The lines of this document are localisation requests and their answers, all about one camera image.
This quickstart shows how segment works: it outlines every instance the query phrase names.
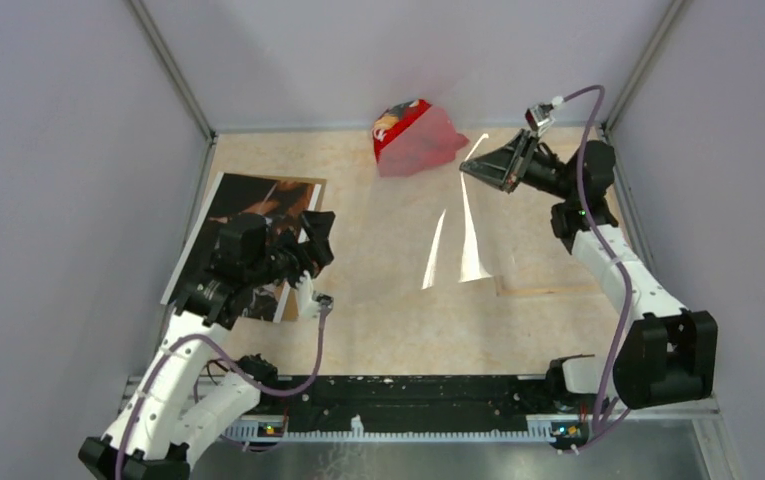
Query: metal frame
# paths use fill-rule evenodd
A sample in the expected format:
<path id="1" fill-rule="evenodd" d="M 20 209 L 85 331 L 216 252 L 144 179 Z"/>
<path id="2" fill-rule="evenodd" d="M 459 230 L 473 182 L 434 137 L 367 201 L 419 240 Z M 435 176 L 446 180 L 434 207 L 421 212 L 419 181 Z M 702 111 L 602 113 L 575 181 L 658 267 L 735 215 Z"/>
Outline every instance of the metal frame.
<path id="1" fill-rule="evenodd" d="M 618 126 L 618 123 L 620 123 L 621 117 L 635 97 L 635 93 L 644 83 L 644 80 L 650 73 L 650 69 L 659 58 L 668 37 L 688 9 L 688 6 L 691 5 L 691 2 L 692 0 L 671 0 L 662 20 L 644 47 L 641 57 L 636 62 L 632 73 L 629 75 L 629 79 L 623 88 L 621 88 L 620 94 L 618 94 L 618 98 L 612 106 L 612 110 L 609 112 L 608 117 L 606 117 L 603 129 L 607 135 L 611 134 Z"/>
<path id="2" fill-rule="evenodd" d="M 187 234 L 189 233 L 194 221 L 196 220 L 196 214 L 202 202 L 203 192 L 205 191 L 206 183 L 208 181 L 209 170 L 217 145 L 217 132 L 208 122 L 203 109 L 197 102 L 196 96 L 185 80 L 178 64 L 173 58 L 169 47 L 164 41 L 158 26 L 155 24 L 155 21 L 150 15 L 143 0 L 124 1 L 129 6 L 133 17 L 140 25 L 147 42 L 153 49 L 153 52 L 161 63 L 165 73 L 167 74 L 168 80 L 173 85 L 176 93 L 179 95 L 180 100 L 188 110 L 188 113 L 195 121 L 197 128 L 208 141 L 202 158 L 200 183 L 196 191 L 196 196 L 191 202 L 191 209 L 188 212 L 185 236 L 185 238 L 187 238 Z M 622 87 L 620 94 L 618 95 L 618 98 L 616 99 L 615 104 L 609 112 L 605 122 L 599 126 L 599 133 L 601 138 L 603 138 L 607 143 L 610 143 L 614 130 L 619 125 L 624 113 L 631 104 L 638 90 L 643 85 L 643 82 L 647 78 L 649 72 L 653 68 L 667 39 L 672 34 L 675 25 L 682 18 L 691 3 L 691 0 L 672 0 L 666 9 L 663 18 L 659 22 L 644 51 L 636 62 L 636 65 L 633 68 L 629 79 Z M 638 214 L 637 208 L 635 206 L 635 201 L 632 196 L 632 190 L 626 183 L 626 175 L 623 164 L 621 162 L 620 153 L 616 153 L 618 162 L 615 175 L 615 193 L 619 207 L 624 216 L 624 224 L 627 228 L 630 242 L 636 253 L 645 261 L 645 263 L 648 265 L 648 268 L 655 273 L 655 258 L 651 252 L 647 238 L 644 234 L 641 218 Z M 165 320 L 169 314 L 170 310 L 168 309 L 165 312 Z M 134 386 L 136 386 L 139 381 L 140 376 L 132 376 L 129 378 L 129 382 L 122 396 L 121 408 L 123 405 L 125 405 L 127 399 L 130 398 Z M 207 380 L 203 380 L 200 382 L 199 387 L 203 394 L 207 394 L 210 388 L 210 383 Z M 193 398 L 189 399 L 188 405 L 186 405 L 186 407 L 192 405 Z M 564 415 L 533 416 L 532 420 L 561 421 L 564 419 L 564 417 Z M 740 480 L 743 478 L 737 455 L 735 454 L 732 444 L 729 441 L 729 437 L 726 433 L 726 427 L 720 416 L 720 411 L 718 410 L 717 401 L 714 398 L 701 402 L 693 402 L 691 404 L 658 407 L 641 412 L 633 412 L 631 417 L 640 421 L 692 421 L 697 437 L 697 443 L 700 449 L 700 454 L 702 455 L 703 461 L 705 462 L 710 480 Z"/>
<path id="3" fill-rule="evenodd" d="M 205 117 L 202 107 L 199 106 L 191 87 L 182 75 L 179 65 L 176 64 L 176 60 L 170 53 L 167 43 L 161 36 L 158 26 L 152 19 L 152 15 L 150 15 L 143 0 L 124 0 L 124 2 L 128 5 L 129 10 L 132 12 L 132 16 L 135 18 L 138 25 L 140 25 L 147 43 L 152 47 L 152 51 L 161 63 L 161 67 L 167 74 L 167 78 L 170 80 L 170 83 L 173 85 L 173 88 L 176 90 L 176 93 L 179 95 L 179 98 L 182 100 L 188 113 L 196 122 L 197 128 L 206 139 L 213 140 L 216 133 L 211 127 L 211 124 L 208 123 L 208 119 Z"/>

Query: transparent plastic sheet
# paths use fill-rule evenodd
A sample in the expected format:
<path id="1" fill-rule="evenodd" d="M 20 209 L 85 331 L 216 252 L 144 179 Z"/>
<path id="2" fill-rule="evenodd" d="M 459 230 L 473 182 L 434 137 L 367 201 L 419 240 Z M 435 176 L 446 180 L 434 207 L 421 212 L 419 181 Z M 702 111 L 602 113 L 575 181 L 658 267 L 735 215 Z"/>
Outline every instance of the transparent plastic sheet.
<path id="1" fill-rule="evenodd" d="M 381 164 L 400 161 L 408 151 L 403 145 L 420 142 L 420 121 L 415 133 L 407 129 L 382 150 Z M 377 172 L 345 258 L 351 303 L 485 279 L 497 296 L 596 290 L 553 235 L 550 209 L 560 199 L 524 184 L 504 193 L 459 171 L 463 161 L 503 147 L 519 130 L 459 129 L 469 143 L 449 163 L 406 176 Z M 563 162 L 579 144 L 576 130 L 552 130 L 543 139 Z"/>
<path id="2" fill-rule="evenodd" d="M 443 152 L 449 155 L 448 163 L 402 176 L 379 173 L 390 164 L 418 162 L 421 155 L 434 154 L 432 147 L 423 146 L 429 140 L 422 137 L 431 128 L 422 122 L 424 118 L 437 121 L 435 113 L 424 113 L 380 152 L 357 245 L 348 259 L 353 302 L 493 276 L 496 259 L 489 259 L 491 254 L 480 246 L 476 231 L 476 225 L 487 224 L 487 219 L 482 218 L 477 197 L 471 197 L 471 191 L 483 186 L 459 172 L 480 131 L 461 132 L 470 142 L 455 152 Z M 446 115 L 443 110 L 437 113 Z"/>
<path id="3" fill-rule="evenodd" d="M 484 129 L 473 140 L 478 145 L 471 158 L 503 147 L 518 131 L 519 128 Z M 581 128 L 554 128 L 541 141 L 566 163 L 576 152 L 581 134 Z M 469 196 L 471 204 L 480 210 L 475 217 L 478 219 L 475 231 L 483 252 L 481 258 L 490 265 L 498 295 L 597 291 L 590 273 L 553 234 L 550 211 L 561 199 L 525 184 L 511 193 L 503 193 L 473 181 Z"/>

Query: speckled table surface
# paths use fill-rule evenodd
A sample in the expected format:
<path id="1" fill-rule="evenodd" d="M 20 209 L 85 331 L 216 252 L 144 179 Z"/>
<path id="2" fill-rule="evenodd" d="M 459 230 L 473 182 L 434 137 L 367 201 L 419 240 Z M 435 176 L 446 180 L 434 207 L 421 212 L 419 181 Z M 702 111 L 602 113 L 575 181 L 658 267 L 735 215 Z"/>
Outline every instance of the speckled table surface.
<path id="1" fill-rule="evenodd" d="M 471 145 L 456 162 L 404 179 L 377 177 L 366 131 L 221 135 L 209 182 L 220 171 L 326 179 L 336 260 L 315 286 L 336 306 L 322 373 L 543 373 L 554 358 L 604 353 L 617 314 L 553 237 L 555 199 L 525 186 L 506 195 L 458 174 L 480 137 L 473 155 L 515 132 L 465 131 Z M 554 128 L 545 141 L 567 160 L 581 133 Z M 240 319 L 225 345 L 303 374 L 316 336 L 314 321 Z"/>

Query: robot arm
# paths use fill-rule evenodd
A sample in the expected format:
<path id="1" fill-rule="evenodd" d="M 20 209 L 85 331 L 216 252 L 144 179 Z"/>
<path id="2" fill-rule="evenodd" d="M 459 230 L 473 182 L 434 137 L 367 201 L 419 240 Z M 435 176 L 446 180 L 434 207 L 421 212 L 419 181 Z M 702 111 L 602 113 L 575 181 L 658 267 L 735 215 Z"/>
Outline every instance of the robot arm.
<path id="1" fill-rule="evenodd" d="M 632 409 L 706 398 L 712 393 L 717 324 L 707 312 L 691 312 L 670 295 L 632 251 L 609 211 L 606 191 L 614 183 L 614 149 L 588 141 L 582 165 L 585 199 L 593 223 L 616 254 L 612 259 L 590 230 L 577 188 L 578 153 L 561 162 L 539 136 L 550 126 L 557 101 L 531 108 L 531 130 L 521 129 L 506 144 L 462 163 L 459 169 L 506 193 L 521 183 L 561 200 L 552 208 L 554 235 L 588 268 L 616 310 L 627 290 L 618 269 L 629 274 L 631 301 L 627 332 L 614 359 L 607 392 Z M 570 393 L 597 393 L 607 359 L 580 356 L 561 360 Z"/>
<path id="2" fill-rule="evenodd" d="M 331 310 L 331 298 L 314 292 L 312 278 L 334 256 L 328 236 L 332 212 L 304 212 L 307 240 L 291 234 L 271 241 L 260 215 L 240 215 L 220 232 L 209 266 L 176 299 L 158 352 L 137 393 L 102 437 L 89 437 L 79 459 L 98 479 L 188 478 L 205 449 L 233 421 L 258 405 L 259 389 L 230 373 L 180 418 L 212 350 L 228 336 L 251 288 L 287 280 L 297 289 L 304 316 Z"/>

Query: black bracket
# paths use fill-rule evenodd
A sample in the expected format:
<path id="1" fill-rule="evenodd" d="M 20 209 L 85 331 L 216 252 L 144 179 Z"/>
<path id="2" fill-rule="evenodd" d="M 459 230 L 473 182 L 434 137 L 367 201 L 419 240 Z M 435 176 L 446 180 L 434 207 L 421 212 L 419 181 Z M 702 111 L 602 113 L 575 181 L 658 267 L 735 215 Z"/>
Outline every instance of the black bracket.
<path id="1" fill-rule="evenodd" d="M 252 289 L 277 280 L 292 287 L 303 272 L 317 277 L 335 259 L 329 233 L 333 212 L 305 211 L 300 224 L 308 240 L 299 243 L 291 232 L 274 238 L 266 219 L 257 214 L 235 216 L 219 232 L 207 268 L 182 285 L 176 313 L 191 312 L 231 330 L 252 299 Z"/>
<path id="2" fill-rule="evenodd" d="M 530 168 L 537 151 L 538 137 L 520 130 L 506 145 L 463 162 L 459 170 L 501 192 L 511 193 Z"/>
<path id="3" fill-rule="evenodd" d="M 79 460 L 97 480 L 115 480 L 114 464 L 117 449 L 110 445 L 111 438 L 88 437 L 79 449 Z M 190 478 L 191 466 L 186 461 L 188 445 L 170 445 L 167 456 L 161 460 L 144 460 L 137 450 L 123 461 L 123 480 L 185 480 Z"/>
<path id="4" fill-rule="evenodd" d="M 712 394 L 718 324 L 684 311 L 632 324 L 615 360 L 618 396 L 632 409 L 700 400 Z"/>
<path id="5" fill-rule="evenodd" d="M 589 201 L 591 217 L 595 225 L 618 226 L 618 219 L 609 210 L 609 204 L 605 198 Z M 567 200 L 553 205 L 550 210 L 550 225 L 553 227 L 553 235 L 561 240 L 568 253 L 573 251 L 573 242 L 577 232 L 589 230 L 588 221 L 585 219 L 585 210 L 579 202 Z"/>

